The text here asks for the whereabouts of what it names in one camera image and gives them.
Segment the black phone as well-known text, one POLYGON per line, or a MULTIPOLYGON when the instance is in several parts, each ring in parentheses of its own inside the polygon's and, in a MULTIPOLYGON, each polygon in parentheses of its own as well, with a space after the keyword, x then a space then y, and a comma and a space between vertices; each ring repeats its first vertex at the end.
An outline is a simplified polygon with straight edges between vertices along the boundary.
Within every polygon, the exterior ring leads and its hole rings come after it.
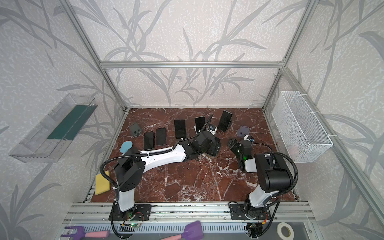
POLYGON ((195 118, 195 131, 198 134, 206 123, 205 116, 195 118))
POLYGON ((154 140, 155 140, 155 134, 153 131, 144 133, 143 148, 145 151, 154 149, 155 147, 154 140))
POLYGON ((167 129, 158 128, 156 130, 156 144, 157 146, 165 146, 167 144, 167 129))
POLYGON ((185 120, 174 120, 174 126, 175 126, 176 139, 185 139, 187 137, 186 121, 185 120))
POLYGON ((208 130, 209 125, 211 124, 212 117, 213 117, 213 114, 211 114, 211 115, 209 116, 208 120, 205 122, 205 124, 204 124, 203 127, 201 128, 200 132, 204 132, 204 131, 208 130))
POLYGON ((218 124, 218 129, 223 132, 226 132, 232 123, 232 116, 232 113, 228 111, 223 111, 218 124))

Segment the dark grey phone stand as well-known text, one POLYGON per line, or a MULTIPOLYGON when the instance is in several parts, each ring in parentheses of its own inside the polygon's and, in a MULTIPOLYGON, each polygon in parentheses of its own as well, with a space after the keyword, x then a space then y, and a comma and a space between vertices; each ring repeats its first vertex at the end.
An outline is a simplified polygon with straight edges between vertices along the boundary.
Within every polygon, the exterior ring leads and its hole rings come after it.
POLYGON ((129 129, 130 129, 130 132, 131 132, 131 136, 134 137, 134 138, 140 136, 143 133, 143 130, 139 126, 138 123, 131 124, 129 126, 129 129))

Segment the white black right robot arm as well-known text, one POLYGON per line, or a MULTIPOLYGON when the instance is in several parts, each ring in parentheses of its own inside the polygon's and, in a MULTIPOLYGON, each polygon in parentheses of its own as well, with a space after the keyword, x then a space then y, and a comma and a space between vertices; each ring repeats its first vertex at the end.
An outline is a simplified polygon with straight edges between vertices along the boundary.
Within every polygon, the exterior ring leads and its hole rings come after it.
POLYGON ((238 141, 229 139, 228 147, 235 154, 241 171, 256 173, 258 186, 248 195, 245 201, 245 210, 269 207, 268 202, 284 195, 296 186, 299 172, 294 161, 287 155, 269 151, 261 154, 252 154, 253 140, 238 141))

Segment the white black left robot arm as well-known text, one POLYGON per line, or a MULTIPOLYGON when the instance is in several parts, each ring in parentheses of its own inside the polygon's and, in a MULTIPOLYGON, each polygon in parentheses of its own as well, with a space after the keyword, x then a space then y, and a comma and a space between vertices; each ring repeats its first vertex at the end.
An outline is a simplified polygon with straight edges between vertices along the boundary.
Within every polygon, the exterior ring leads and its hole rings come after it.
POLYGON ((204 131, 193 138, 180 140, 173 147, 138 151, 130 149, 118 160, 114 168, 117 186, 116 202, 121 212, 135 207, 135 188, 142 180, 143 174, 151 169, 172 163, 182 163, 197 159, 202 154, 215 157, 221 148, 221 139, 209 131, 204 131))

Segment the purple grey phone stand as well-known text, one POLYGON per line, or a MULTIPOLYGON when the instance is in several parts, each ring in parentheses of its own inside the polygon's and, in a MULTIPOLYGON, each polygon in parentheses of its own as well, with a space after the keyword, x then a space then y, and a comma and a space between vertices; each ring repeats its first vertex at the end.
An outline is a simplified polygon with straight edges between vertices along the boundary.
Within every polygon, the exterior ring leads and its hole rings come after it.
POLYGON ((250 134, 250 128, 247 127, 247 126, 241 126, 238 130, 237 130, 237 137, 239 138, 244 138, 245 136, 248 136, 250 134))

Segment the black phone on white stand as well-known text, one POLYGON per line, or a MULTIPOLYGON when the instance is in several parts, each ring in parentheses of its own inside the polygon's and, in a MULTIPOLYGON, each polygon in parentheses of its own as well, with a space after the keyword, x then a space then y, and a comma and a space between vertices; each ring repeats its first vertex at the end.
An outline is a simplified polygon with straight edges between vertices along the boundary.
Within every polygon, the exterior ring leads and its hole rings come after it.
POLYGON ((195 131, 198 134, 206 123, 205 116, 195 118, 195 131))

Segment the purple pink spatula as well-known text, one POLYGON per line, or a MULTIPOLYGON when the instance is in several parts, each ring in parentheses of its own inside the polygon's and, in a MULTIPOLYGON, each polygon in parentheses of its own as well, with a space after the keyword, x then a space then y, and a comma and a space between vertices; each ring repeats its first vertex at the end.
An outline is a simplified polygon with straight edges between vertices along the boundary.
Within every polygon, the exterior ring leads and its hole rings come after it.
POLYGON ((200 221, 195 221, 185 226, 182 234, 164 238, 163 240, 202 240, 204 238, 203 228, 200 221))

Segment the light blue silicone spatula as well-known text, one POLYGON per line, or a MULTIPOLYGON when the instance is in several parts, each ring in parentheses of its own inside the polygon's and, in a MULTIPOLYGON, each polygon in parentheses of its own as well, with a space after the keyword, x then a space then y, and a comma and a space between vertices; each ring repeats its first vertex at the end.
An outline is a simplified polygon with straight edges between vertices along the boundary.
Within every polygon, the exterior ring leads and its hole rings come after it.
POLYGON ((132 148, 132 146, 133 146, 132 141, 125 141, 121 145, 120 152, 124 155, 129 149, 132 148))

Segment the white tape roll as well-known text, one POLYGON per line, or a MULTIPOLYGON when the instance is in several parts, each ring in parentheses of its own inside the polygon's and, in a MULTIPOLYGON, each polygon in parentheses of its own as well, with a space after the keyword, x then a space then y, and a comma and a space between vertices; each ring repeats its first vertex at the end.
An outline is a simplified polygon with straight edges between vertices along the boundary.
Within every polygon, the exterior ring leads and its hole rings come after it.
POLYGON ((288 223, 279 223, 276 231, 281 240, 294 240, 295 238, 294 229, 288 223))

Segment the yellow sponge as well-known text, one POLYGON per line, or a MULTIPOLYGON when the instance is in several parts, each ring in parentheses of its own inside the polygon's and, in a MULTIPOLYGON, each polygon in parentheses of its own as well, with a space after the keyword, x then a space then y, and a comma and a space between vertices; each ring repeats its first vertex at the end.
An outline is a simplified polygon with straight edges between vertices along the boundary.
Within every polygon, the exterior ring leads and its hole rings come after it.
POLYGON ((110 182, 102 174, 95 176, 95 195, 106 193, 110 190, 110 182))

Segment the purple pink garden fork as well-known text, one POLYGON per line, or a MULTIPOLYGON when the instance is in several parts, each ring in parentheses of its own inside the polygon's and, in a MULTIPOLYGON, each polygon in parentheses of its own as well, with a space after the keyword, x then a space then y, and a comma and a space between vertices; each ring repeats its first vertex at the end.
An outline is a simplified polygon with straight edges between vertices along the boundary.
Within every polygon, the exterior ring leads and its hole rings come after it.
POLYGON ((75 229, 76 232, 72 234, 61 235, 61 238, 73 238, 73 240, 81 240, 82 238, 107 238, 110 231, 98 231, 86 233, 83 226, 68 226, 66 230, 75 229))

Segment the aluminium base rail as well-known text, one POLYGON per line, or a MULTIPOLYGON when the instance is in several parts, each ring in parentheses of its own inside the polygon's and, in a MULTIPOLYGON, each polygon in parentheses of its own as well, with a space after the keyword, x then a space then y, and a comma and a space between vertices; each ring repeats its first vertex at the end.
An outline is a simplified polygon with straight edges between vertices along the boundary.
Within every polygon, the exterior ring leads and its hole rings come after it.
MULTIPOLYGON (((264 220, 237 219, 233 220, 235 213, 233 203, 227 202, 193 202, 193 203, 151 203, 150 209, 142 209, 135 220, 123 222, 115 220, 116 231, 129 239, 139 239, 155 236, 159 239, 177 235, 184 231, 187 224, 199 221, 202 224, 205 236, 231 235, 248 240, 250 231, 247 226, 263 223, 264 220)), ((111 203, 72 204, 59 231, 57 240, 67 240, 70 234, 76 232, 75 226, 81 226, 84 231, 111 231, 112 226, 109 215, 111 203)), ((321 240, 322 235, 307 202, 281 202, 278 210, 270 208, 275 214, 272 225, 262 236, 262 239, 279 239, 277 227, 279 223, 287 223, 293 228, 296 240, 321 240)))

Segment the clear plastic wall bin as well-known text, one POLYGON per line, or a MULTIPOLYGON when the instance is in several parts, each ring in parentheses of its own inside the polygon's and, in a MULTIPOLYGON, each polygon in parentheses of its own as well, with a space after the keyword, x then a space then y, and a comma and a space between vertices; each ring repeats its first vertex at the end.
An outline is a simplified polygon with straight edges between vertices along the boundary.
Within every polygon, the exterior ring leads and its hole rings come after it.
POLYGON ((67 94, 9 155, 23 163, 56 163, 97 108, 94 97, 67 94))

